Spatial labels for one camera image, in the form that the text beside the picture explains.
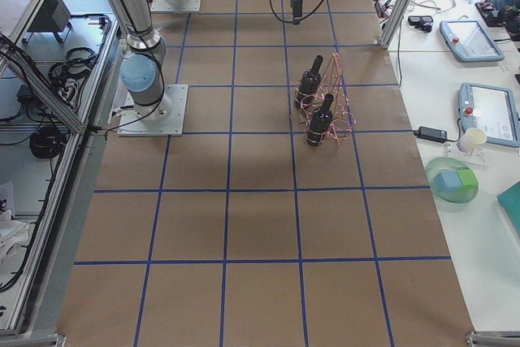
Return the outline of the white crumpled cloth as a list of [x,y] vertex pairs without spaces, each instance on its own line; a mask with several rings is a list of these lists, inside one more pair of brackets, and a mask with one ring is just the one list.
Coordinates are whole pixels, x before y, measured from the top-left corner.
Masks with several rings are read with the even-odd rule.
[[29,224],[15,219],[14,185],[1,184],[1,262],[29,242]]

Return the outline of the green foam cube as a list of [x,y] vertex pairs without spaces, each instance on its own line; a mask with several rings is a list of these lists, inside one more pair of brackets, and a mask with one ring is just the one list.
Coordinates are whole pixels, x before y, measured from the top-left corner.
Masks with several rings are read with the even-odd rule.
[[469,191],[470,189],[477,189],[479,187],[479,182],[470,168],[458,168],[455,172],[460,180],[461,191]]

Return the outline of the white paper cup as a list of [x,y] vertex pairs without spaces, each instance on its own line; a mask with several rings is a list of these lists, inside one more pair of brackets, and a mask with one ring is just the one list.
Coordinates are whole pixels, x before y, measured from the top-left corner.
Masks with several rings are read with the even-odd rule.
[[457,148],[464,154],[470,154],[475,148],[487,142],[487,134],[479,128],[468,128],[457,142]]

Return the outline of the dark wine bottle in rack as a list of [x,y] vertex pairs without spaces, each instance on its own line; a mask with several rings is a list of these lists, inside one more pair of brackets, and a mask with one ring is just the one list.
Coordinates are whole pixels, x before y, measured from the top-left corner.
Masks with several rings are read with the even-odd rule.
[[311,121],[306,134],[306,142],[308,145],[319,146],[325,137],[333,119],[331,106],[334,96],[327,93],[324,96],[323,103],[317,107],[311,117]]

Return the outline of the black power adapter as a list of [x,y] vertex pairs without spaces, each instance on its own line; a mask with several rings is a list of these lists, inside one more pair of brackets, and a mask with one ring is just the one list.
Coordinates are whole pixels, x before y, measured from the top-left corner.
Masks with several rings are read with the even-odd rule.
[[445,143],[448,140],[447,132],[445,130],[441,130],[438,128],[429,128],[425,126],[420,126],[416,130],[414,130],[414,135],[418,139],[433,141],[436,143]]

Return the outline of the teach pendant far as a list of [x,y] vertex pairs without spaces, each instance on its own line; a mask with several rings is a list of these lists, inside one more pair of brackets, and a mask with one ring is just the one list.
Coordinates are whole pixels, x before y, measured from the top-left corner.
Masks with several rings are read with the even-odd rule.
[[500,62],[505,56],[478,20],[443,20],[440,34],[456,59],[463,63]]

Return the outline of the teach pendant near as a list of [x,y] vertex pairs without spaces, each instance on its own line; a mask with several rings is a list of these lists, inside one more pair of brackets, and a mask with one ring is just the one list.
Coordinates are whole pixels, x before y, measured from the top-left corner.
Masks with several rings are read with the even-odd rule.
[[519,119],[511,89],[463,83],[458,92],[461,128],[478,128],[495,145],[519,147]]

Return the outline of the blue foam cube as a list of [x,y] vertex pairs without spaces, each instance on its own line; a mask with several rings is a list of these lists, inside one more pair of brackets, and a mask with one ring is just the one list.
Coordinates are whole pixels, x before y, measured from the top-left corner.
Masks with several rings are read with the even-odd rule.
[[455,171],[440,171],[434,178],[432,189],[438,193],[455,193],[460,189],[460,180]]

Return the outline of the teal book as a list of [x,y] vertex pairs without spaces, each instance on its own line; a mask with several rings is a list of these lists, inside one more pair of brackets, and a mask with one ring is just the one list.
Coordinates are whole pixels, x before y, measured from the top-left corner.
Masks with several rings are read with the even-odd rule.
[[497,201],[505,210],[514,231],[520,233],[520,182],[513,184],[497,196]]

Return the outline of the teach pendant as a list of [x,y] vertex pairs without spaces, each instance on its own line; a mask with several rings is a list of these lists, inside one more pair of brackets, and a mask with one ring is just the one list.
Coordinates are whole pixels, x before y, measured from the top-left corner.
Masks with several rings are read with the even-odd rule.
[[458,92],[461,128],[478,128],[495,145],[519,147],[519,119],[511,89],[463,83]]
[[505,56],[478,20],[443,20],[440,34],[456,59],[463,63],[500,62]]

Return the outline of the grey box under table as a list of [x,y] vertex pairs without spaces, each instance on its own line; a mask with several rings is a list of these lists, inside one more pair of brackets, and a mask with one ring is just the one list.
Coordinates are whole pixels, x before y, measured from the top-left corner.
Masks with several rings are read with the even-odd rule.
[[22,42],[28,43],[34,33],[53,33],[55,40],[63,43],[60,33],[72,26],[71,17],[63,0],[44,0]]

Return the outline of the green plastic bowl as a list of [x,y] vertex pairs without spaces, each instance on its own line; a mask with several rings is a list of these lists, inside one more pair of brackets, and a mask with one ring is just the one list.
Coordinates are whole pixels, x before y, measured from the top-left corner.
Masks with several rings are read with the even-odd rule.
[[473,170],[455,158],[434,158],[425,170],[431,191],[447,202],[470,202],[479,191],[479,182]]

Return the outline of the black small device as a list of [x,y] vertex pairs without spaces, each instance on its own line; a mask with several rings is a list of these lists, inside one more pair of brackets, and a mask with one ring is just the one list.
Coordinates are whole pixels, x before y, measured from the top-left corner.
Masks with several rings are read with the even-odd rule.
[[433,18],[430,15],[410,15],[408,24],[424,33],[430,33],[433,27]]

